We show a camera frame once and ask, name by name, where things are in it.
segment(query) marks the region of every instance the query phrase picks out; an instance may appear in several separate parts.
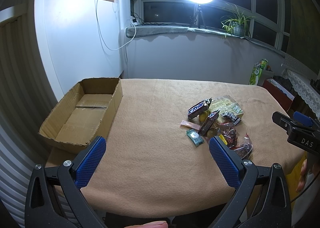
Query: white cable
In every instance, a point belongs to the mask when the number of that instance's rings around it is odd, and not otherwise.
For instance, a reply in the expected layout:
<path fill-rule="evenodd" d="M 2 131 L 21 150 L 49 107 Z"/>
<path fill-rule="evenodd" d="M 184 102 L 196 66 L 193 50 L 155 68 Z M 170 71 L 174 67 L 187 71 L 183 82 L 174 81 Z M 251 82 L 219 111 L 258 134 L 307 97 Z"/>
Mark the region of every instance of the white cable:
<path fill-rule="evenodd" d="M 98 12 L 97 12 L 97 11 L 98 11 L 98 0 L 97 0 L 97 3 L 95 3 L 95 10 L 96 10 L 96 18 L 97 18 L 99 36 L 101 37 L 104 45 L 107 47 L 108 50 L 117 51 L 117 50 L 121 49 L 122 47 L 124 47 L 125 45 L 127 45 L 128 43 L 130 43 L 130 42 L 134 39 L 134 37 L 136 36 L 136 33 L 137 33 L 137 28 L 136 28 L 136 26 L 133 24 L 133 22 L 131 22 L 131 24 L 134 26 L 134 36 L 133 36 L 133 38 L 132 38 L 131 40 L 129 40 L 126 44 L 122 45 L 121 47 L 119 47 L 119 48 L 116 49 L 116 50 L 110 49 L 110 48 L 107 46 L 107 44 L 105 43 L 105 41 L 104 41 L 104 39 L 103 39 L 103 37 L 102 37 L 102 34 L 101 34 L 101 30 L 100 30 L 100 25 L 99 25 L 99 20 L 98 20 Z"/>

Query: snack package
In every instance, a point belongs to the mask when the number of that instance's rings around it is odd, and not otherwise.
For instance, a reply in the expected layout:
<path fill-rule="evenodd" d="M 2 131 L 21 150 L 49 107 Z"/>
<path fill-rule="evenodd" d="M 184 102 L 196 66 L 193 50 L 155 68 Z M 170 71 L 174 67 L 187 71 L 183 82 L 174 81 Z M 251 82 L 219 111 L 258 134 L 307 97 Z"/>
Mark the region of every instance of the snack package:
<path fill-rule="evenodd" d="M 194 129 L 187 130 L 187 135 L 190 138 L 190 140 L 192 140 L 192 142 L 196 147 L 204 143 L 204 140 L 199 136 L 199 134 Z"/>
<path fill-rule="evenodd" d="M 239 122 L 241 122 L 241 119 L 238 116 L 235 116 L 229 111 L 224 111 L 221 116 L 227 119 L 229 122 L 232 122 L 234 125 L 237 125 Z"/>
<path fill-rule="evenodd" d="M 198 102 L 196 105 L 192 106 L 188 110 L 188 119 L 191 120 L 195 117 L 197 117 L 202 112 L 209 109 L 211 104 L 212 98 L 202 100 L 201 102 Z"/>
<path fill-rule="evenodd" d="M 241 109 L 239 104 L 230 96 L 222 96 L 213 99 L 209 107 L 209 112 L 214 112 L 216 110 L 220 110 L 222 112 L 229 111 L 239 118 L 243 116 L 243 110 Z M 228 120 L 221 115 L 216 120 L 217 124 L 223 124 L 227 122 Z"/>
<path fill-rule="evenodd" d="M 252 142 L 249 138 L 249 135 L 246 134 L 243 140 L 243 143 L 239 146 L 239 148 L 236 148 L 234 151 L 239 155 L 239 157 L 244 159 L 249 159 L 250 155 L 252 153 Z"/>
<path fill-rule="evenodd" d="M 207 119 L 204 121 L 200 130 L 198 131 L 199 135 L 204 136 L 207 133 L 207 131 L 211 128 L 212 124 L 219 117 L 219 112 L 220 111 L 217 110 L 208 115 Z"/>
<path fill-rule="evenodd" d="M 233 122 L 226 122 L 226 123 L 217 123 L 217 126 L 221 131 L 223 131 L 223 130 L 230 129 L 231 127 L 234 127 L 235 125 L 233 124 Z"/>
<path fill-rule="evenodd" d="M 188 128 L 192 128 L 192 129 L 195 129 L 195 130 L 200 130 L 201 126 L 200 125 L 197 125 L 193 122 L 189 122 L 189 121 L 186 121 L 186 120 L 183 120 L 180 125 L 182 126 L 185 126 L 185 127 L 188 127 Z"/>
<path fill-rule="evenodd" d="M 220 130 L 220 139 L 228 146 L 229 149 L 236 148 L 238 145 L 237 131 L 234 127 L 226 130 Z"/>
<path fill-rule="evenodd" d="M 267 67 L 268 67 L 268 60 L 266 60 L 265 58 L 260 62 L 257 62 L 253 67 L 252 74 L 249 80 L 249 85 L 256 86 L 258 84 L 262 71 L 266 70 Z"/>

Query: spider plant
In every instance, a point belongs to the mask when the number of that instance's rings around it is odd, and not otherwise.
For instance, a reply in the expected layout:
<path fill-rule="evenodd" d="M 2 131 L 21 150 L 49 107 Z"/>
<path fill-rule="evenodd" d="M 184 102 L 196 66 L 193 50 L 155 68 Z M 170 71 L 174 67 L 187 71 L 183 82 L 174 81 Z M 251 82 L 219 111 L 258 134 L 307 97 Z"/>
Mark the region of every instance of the spider plant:
<path fill-rule="evenodd" d="M 221 22 L 222 24 L 222 28 L 227 31 L 227 33 L 229 34 L 233 34 L 233 29 L 236 26 L 244 26 L 244 35 L 246 33 L 249 34 L 249 37 L 251 37 L 250 32 L 249 32 L 249 25 L 248 25 L 248 21 L 252 18 L 254 18 L 253 16 L 245 16 L 243 13 L 244 12 L 240 12 L 240 10 L 238 9 L 238 7 L 234 4 L 231 5 L 229 3 L 227 3 L 227 5 L 230 5 L 233 9 L 233 16 L 224 16 L 227 17 L 228 19 L 224 20 Z"/>

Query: metal screw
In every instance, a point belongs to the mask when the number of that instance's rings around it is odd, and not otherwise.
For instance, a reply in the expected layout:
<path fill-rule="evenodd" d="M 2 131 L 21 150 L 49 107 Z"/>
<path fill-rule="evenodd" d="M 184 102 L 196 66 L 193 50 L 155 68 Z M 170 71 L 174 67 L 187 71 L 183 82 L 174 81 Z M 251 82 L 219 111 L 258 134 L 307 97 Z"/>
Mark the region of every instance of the metal screw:
<path fill-rule="evenodd" d="M 278 163 L 275 163 L 275 164 L 274 164 L 274 167 L 275 167 L 276 169 L 281 169 L 281 165 L 278 164 Z"/>
<path fill-rule="evenodd" d="M 41 169 L 41 167 L 42 167 L 41 164 L 36 164 L 36 165 L 35 165 L 35 169 L 36 169 L 36 170 Z"/>
<path fill-rule="evenodd" d="M 246 159 L 243 161 L 243 163 L 246 165 L 246 166 L 251 166 L 252 165 L 252 161 Z"/>
<path fill-rule="evenodd" d="M 64 165 L 65 167 L 69 167 L 69 166 L 71 165 L 71 160 L 66 160 L 66 161 L 63 163 L 63 165 Z"/>

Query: potted plant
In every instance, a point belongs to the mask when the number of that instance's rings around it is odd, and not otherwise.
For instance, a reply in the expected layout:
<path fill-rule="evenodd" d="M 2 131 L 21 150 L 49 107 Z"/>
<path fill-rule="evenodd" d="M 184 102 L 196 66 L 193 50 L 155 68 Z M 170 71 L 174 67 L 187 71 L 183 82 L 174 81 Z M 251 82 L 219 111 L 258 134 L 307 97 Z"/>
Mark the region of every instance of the potted plant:
<path fill-rule="evenodd" d="M 228 19 L 221 22 L 222 28 L 231 35 L 244 37 L 245 34 L 248 33 L 249 37 L 251 37 L 249 32 L 248 21 L 254 17 L 244 16 L 243 12 L 240 13 L 240 10 L 235 4 L 234 7 L 231 4 L 228 5 L 230 5 L 234 11 L 233 16 L 227 16 Z"/>

